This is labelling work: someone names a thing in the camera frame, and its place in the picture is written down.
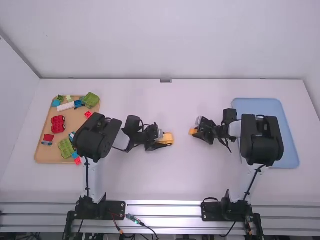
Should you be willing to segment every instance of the yellow lego brick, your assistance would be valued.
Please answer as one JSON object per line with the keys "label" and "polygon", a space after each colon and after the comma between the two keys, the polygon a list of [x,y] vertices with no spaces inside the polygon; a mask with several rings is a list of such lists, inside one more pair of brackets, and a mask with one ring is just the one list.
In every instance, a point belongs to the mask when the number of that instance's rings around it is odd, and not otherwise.
{"label": "yellow lego brick", "polygon": [[190,130],[189,130],[189,135],[196,134],[197,132],[198,132],[198,129],[190,128]]}
{"label": "yellow lego brick", "polygon": [[165,132],[163,137],[156,142],[160,144],[174,144],[174,135],[171,132]]}

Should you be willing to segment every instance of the wooden tray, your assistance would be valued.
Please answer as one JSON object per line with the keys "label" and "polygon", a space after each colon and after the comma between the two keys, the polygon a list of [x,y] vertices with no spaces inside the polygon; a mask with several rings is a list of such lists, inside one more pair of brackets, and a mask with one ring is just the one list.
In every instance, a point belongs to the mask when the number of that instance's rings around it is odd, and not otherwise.
{"label": "wooden tray", "polygon": [[[73,100],[79,100],[80,96],[71,96]],[[61,104],[66,104],[68,101],[66,97],[64,97],[64,101]],[[68,110],[64,110],[61,112],[57,111],[56,107],[49,108],[48,115],[46,117],[43,130],[39,139],[39,143],[37,145],[34,159],[39,164],[74,164],[74,159],[72,157],[63,158],[61,156],[61,151],[58,148],[58,143],[65,138],[69,137],[69,133],[76,132],[87,120],[85,113],[90,111],[91,113],[98,112],[100,109],[100,101],[99,103],[88,109],[85,106],[79,107],[78,109],[70,108]],[[54,116],[63,115],[65,117],[65,130],[64,132],[53,134],[51,132],[51,118]],[[41,142],[44,139],[45,134],[54,135],[54,139],[52,141],[51,146],[43,145]]]}

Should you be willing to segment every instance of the connector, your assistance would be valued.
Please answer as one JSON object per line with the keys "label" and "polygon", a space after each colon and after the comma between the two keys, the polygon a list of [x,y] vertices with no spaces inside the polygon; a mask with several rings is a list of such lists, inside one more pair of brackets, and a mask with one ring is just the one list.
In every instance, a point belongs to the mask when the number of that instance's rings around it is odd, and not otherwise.
{"label": "connector", "polygon": [[145,226],[145,224],[143,222],[141,222],[141,220],[135,216],[132,216],[131,214],[127,214],[126,218],[131,220],[132,222],[134,222],[135,224],[138,224],[140,226]]}

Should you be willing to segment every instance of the blue lego brick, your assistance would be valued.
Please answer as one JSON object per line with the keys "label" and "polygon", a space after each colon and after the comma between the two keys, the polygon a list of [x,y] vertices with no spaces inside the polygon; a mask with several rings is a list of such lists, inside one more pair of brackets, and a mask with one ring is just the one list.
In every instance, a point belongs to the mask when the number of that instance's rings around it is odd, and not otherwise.
{"label": "blue lego brick", "polygon": [[47,145],[47,146],[51,146],[52,145],[52,141],[42,141],[41,144]]}
{"label": "blue lego brick", "polygon": [[59,100],[57,100],[57,99],[55,99],[55,100],[53,100],[53,102],[52,102],[52,104],[51,104],[51,107],[58,107],[58,106],[60,106],[60,101]]}
{"label": "blue lego brick", "polygon": [[77,150],[75,150],[75,152],[72,153],[72,158],[76,159],[79,155],[77,154]]}
{"label": "blue lego brick", "polygon": [[75,106],[76,108],[82,107],[81,100],[75,100],[75,101],[74,101],[74,106]]}
{"label": "blue lego brick", "polygon": [[71,143],[72,143],[73,140],[74,140],[75,134],[76,134],[76,133],[75,133],[74,131],[69,133],[69,139],[70,139],[70,142],[71,142]]}

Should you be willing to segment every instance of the green lego brick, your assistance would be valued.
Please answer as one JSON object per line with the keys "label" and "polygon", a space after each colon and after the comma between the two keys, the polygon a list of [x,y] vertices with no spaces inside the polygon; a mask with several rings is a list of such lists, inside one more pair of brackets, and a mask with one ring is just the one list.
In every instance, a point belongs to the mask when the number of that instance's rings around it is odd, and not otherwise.
{"label": "green lego brick", "polygon": [[61,151],[61,155],[64,159],[68,159],[75,152],[69,138],[65,138],[58,143],[58,148]]}
{"label": "green lego brick", "polygon": [[94,107],[99,103],[99,101],[100,101],[100,98],[92,92],[89,92],[83,99],[83,102],[85,103],[86,107],[87,105]]}
{"label": "green lego brick", "polygon": [[84,98],[85,98],[85,96],[81,96],[81,97],[79,98],[79,100],[81,101],[81,104],[85,104]]}
{"label": "green lego brick", "polygon": [[85,104],[85,107],[88,108],[88,109],[92,109],[93,108],[93,106],[90,106],[88,104]]}
{"label": "green lego brick", "polygon": [[65,96],[58,95],[56,99],[59,100],[60,102],[63,102],[65,100]]}
{"label": "green lego brick", "polygon": [[72,97],[71,97],[70,95],[67,95],[67,96],[66,96],[66,100],[68,101],[68,103],[70,103],[70,102],[73,101],[73,99],[72,99]]}

